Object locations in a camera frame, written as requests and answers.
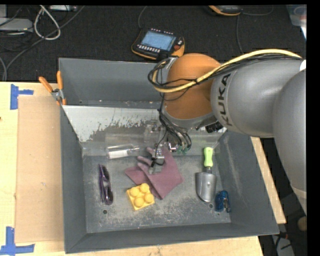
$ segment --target gray bin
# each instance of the gray bin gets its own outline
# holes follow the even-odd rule
[[[154,63],[60,58],[67,106],[61,108],[61,168],[64,246],[80,253],[234,237],[278,234],[279,229],[250,137],[230,131],[190,131],[192,149],[173,154],[184,182],[163,200],[134,211],[126,190],[136,186],[124,173],[136,156],[108,159],[106,138],[138,143],[143,151],[144,120],[119,129],[103,124],[110,111],[132,110],[154,118],[161,98],[147,79]],[[216,191],[227,190],[232,211],[216,212],[201,201],[195,173],[203,170],[203,148],[214,147]],[[98,164],[107,166],[114,192],[104,205],[98,187]]]

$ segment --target blue object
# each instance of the blue object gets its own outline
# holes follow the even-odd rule
[[[5,245],[1,246],[0,255],[15,256],[16,254],[33,253],[35,244],[16,246],[15,244],[15,229],[7,226],[5,231]]]
[[[10,109],[11,110],[17,110],[18,109],[18,96],[19,95],[33,95],[33,90],[19,90],[18,86],[15,86],[14,84],[11,84],[11,97],[10,97]]]
[[[226,209],[226,212],[231,212],[230,207],[230,201],[229,201],[229,195],[226,190],[222,190],[215,196],[215,211],[216,212],[222,212],[224,209]]]

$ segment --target maroon cloth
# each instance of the maroon cloth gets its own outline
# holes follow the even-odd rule
[[[151,148],[147,148],[147,151],[152,153]],[[184,182],[171,152],[164,147],[162,154],[164,155],[164,164],[161,172],[149,174],[152,161],[142,156],[138,156],[137,159],[144,163],[139,162],[137,166],[127,168],[124,171],[135,184],[147,183],[151,193],[158,199],[164,199],[176,186]]]

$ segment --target wooden table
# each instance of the wooden table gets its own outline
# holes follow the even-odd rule
[[[19,99],[37,102],[37,97],[47,97],[48,106],[54,106],[55,100],[40,83],[25,82],[0,82],[0,246],[6,243],[6,227],[13,228],[17,223],[16,216],[16,180],[17,180],[17,152],[18,147],[18,114],[19,109],[10,110],[11,84],[18,86],[20,90],[31,89],[34,95],[21,95]],[[282,206],[270,174],[268,162],[259,138],[252,137],[252,143],[257,155],[258,164],[265,181],[271,206],[278,224],[286,222]],[[63,237],[56,240],[32,241],[35,243],[34,253],[31,255],[61,256],[64,253]],[[29,245],[31,242],[17,242],[17,245]],[[79,253],[79,255],[93,255],[92,253]],[[116,249],[103,252],[95,252],[94,255],[112,256],[262,256],[262,250],[257,236],[228,238],[219,240],[188,242],[171,245],[157,245],[138,248]]]

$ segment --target yellow toy block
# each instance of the yellow toy block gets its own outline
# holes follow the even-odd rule
[[[128,195],[135,211],[155,203],[155,197],[151,194],[147,183],[142,183],[139,186],[129,188],[126,191],[126,194]]]

